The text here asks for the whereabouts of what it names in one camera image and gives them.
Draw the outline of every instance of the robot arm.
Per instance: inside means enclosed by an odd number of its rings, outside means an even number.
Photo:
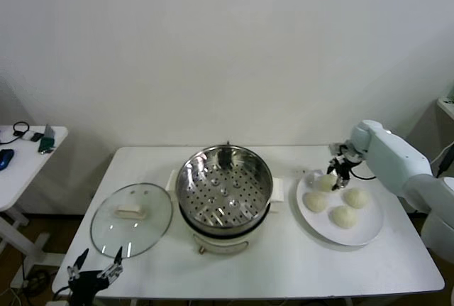
[[[366,161],[377,179],[415,209],[428,213],[421,232],[427,247],[454,262],[454,178],[435,178],[426,157],[376,121],[353,128],[350,140],[330,145],[335,156],[328,173],[336,171],[333,189],[345,187],[350,171]]]
[[[376,121],[362,121],[352,130],[350,140],[333,144],[331,152],[336,157],[328,171],[336,170],[338,173],[337,187],[348,184],[351,168],[363,160],[367,161],[367,166],[380,182],[400,197],[404,197],[403,187],[411,177],[432,175],[426,157]]]

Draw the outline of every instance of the wooden floor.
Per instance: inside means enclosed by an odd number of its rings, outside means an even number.
[[[421,228],[423,219],[414,220],[415,227],[417,229]],[[72,238],[74,237],[77,228],[79,227],[80,220],[78,219],[46,219],[46,218],[31,218],[31,222],[28,226],[21,228],[21,232],[27,236],[31,241],[35,241],[36,237],[41,232],[51,233],[49,242],[45,246],[45,251],[53,253],[65,253],[68,247],[71,244]],[[436,262],[438,268],[440,269],[441,274],[445,278],[446,286],[444,290],[437,293],[426,293],[418,295],[405,295],[398,300],[394,301],[392,306],[449,306],[450,305],[450,294],[454,286],[454,265],[449,264],[442,259],[433,255],[434,261]],[[9,283],[13,279],[16,271],[21,265],[21,255],[20,253],[12,248],[7,246],[6,249],[0,254],[0,293],[1,291],[7,290],[9,288]],[[55,268],[48,267],[39,267],[40,269],[45,269],[49,272],[52,279],[56,274]],[[28,302],[23,294],[19,294],[22,305],[28,305]],[[360,304],[362,301],[367,298],[357,298],[353,299],[354,305]],[[0,296],[0,306],[7,306],[13,300],[13,295],[11,292],[6,292]],[[45,306],[47,301],[52,300],[52,291],[50,285],[47,289],[37,297],[30,297],[31,306]],[[126,306],[129,305],[128,300],[100,300],[105,306]],[[284,300],[274,300],[274,301],[192,301],[192,306],[267,306],[281,305]],[[139,306],[146,305],[162,305],[162,306],[185,306],[189,302],[186,300],[183,301],[148,301],[140,300]],[[289,300],[285,303],[286,306],[341,306],[344,305],[344,301],[340,299],[331,299],[331,300]]]

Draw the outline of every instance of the small white table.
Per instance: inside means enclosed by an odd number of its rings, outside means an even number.
[[[451,98],[438,98],[437,105],[449,115],[450,118],[454,119],[454,101]]]
[[[44,132],[44,126],[31,126],[30,130]],[[68,130],[62,126],[53,126],[55,131],[55,149],[63,142]],[[0,126],[0,141],[6,142],[15,138],[12,126]],[[6,244],[11,244],[26,255],[25,272],[31,270],[35,264],[43,266],[59,266],[63,259],[62,254],[44,253],[42,247],[49,239],[49,234],[42,233],[35,243],[28,240],[18,230],[19,225],[26,226],[28,220],[16,209],[14,204],[22,195],[23,191],[39,173],[49,157],[53,154],[41,155],[38,152],[39,142],[24,141],[18,139],[11,144],[0,145],[0,150],[11,148],[14,150],[14,157],[8,167],[0,171],[0,212],[5,211],[13,220],[13,225],[0,217],[0,252]],[[19,288],[22,285],[22,266],[11,282],[12,288]]]

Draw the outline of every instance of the table leg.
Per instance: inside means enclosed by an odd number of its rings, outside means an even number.
[[[28,219],[22,215],[15,207],[11,207],[5,211],[5,213],[10,216],[14,221],[18,221],[21,226],[28,225]]]
[[[353,306],[353,301],[351,297],[345,297],[343,298],[343,301],[345,301],[345,306]]]
[[[22,235],[16,228],[11,226],[7,221],[0,217],[0,236],[14,248],[18,249],[27,256],[34,257],[38,260],[44,257],[41,248]]]
[[[21,225],[21,223],[19,221],[14,221],[12,227],[14,229],[17,229],[19,228],[19,226]],[[0,253],[6,248],[6,245],[8,244],[8,241],[6,239],[2,239],[1,242],[0,242]]]
[[[23,270],[25,275],[28,275],[34,265],[60,267],[63,262],[63,258],[65,257],[64,254],[45,253],[43,251],[43,247],[49,239],[49,234],[39,234],[36,242],[33,243],[16,229],[15,226],[17,226],[19,222],[21,223],[21,221],[24,221],[25,219],[25,217],[21,219],[21,216],[19,216],[19,219],[14,222],[14,226],[11,226],[7,221],[0,217],[0,236],[4,241],[7,241],[14,248],[18,249],[26,256],[23,262]],[[11,288],[20,288],[22,286],[22,283],[23,279],[21,265],[13,280],[11,281],[10,286]]]

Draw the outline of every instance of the blue computer mouse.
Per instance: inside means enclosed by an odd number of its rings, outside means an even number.
[[[0,150],[0,171],[8,166],[13,156],[14,150],[11,150],[10,148],[6,150]]]

